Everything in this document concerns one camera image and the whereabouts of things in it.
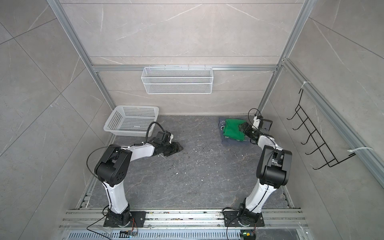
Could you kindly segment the blue-grey tank top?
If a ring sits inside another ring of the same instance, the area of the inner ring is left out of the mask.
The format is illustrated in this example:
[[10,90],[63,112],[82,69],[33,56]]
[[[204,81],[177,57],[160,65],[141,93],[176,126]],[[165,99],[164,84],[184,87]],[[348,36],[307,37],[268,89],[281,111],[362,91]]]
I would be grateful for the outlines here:
[[250,146],[251,143],[249,141],[237,141],[224,136],[223,129],[226,126],[226,119],[227,119],[226,117],[219,117],[219,122],[218,122],[222,145],[227,147],[228,146]]

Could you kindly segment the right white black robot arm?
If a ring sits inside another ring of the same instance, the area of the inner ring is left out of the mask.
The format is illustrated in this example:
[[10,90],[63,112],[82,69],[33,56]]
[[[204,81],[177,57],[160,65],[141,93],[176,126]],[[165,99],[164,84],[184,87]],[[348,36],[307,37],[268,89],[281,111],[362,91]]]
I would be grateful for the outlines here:
[[254,117],[251,125],[244,123],[239,126],[251,142],[263,150],[256,170],[257,183],[251,194],[239,205],[238,221],[242,226],[257,223],[270,195],[289,180],[293,155],[281,148],[269,134],[272,123],[259,115]]

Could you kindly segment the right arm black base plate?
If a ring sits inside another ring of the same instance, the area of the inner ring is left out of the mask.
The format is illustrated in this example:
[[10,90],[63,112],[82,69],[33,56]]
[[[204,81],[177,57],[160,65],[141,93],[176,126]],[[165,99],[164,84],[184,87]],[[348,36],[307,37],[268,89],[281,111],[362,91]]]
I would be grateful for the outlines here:
[[264,217],[262,213],[252,213],[245,211],[240,213],[235,210],[222,211],[225,227],[264,227]]

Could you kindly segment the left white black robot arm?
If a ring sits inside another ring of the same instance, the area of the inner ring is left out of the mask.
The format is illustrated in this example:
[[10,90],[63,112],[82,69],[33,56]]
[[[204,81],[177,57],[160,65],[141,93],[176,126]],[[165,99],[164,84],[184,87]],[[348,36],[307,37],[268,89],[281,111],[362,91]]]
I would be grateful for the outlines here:
[[163,155],[169,157],[183,150],[173,141],[168,131],[158,132],[157,136],[141,144],[122,147],[111,144],[96,164],[94,174],[102,182],[109,200],[109,217],[126,225],[130,219],[130,206],[124,192],[124,179],[130,163],[142,158]]

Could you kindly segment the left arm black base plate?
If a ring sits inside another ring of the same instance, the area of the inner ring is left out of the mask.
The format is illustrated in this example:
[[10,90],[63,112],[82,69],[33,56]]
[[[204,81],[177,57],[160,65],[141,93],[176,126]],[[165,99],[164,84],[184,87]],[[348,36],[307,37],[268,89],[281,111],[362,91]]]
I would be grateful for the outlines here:
[[147,212],[145,211],[125,211],[122,214],[116,214],[109,211],[106,215],[106,220],[103,227],[111,228],[142,228],[146,219]]

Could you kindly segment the green tank top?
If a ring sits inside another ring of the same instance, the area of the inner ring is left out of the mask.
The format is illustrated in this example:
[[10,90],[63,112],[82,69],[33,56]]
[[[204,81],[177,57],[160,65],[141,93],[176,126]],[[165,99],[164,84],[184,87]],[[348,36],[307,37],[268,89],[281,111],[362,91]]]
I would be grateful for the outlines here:
[[240,119],[225,119],[225,126],[223,127],[223,135],[226,138],[236,140],[236,141],[244,141],[246,136],[240,130],[240,125],[246,123],[246,120]]

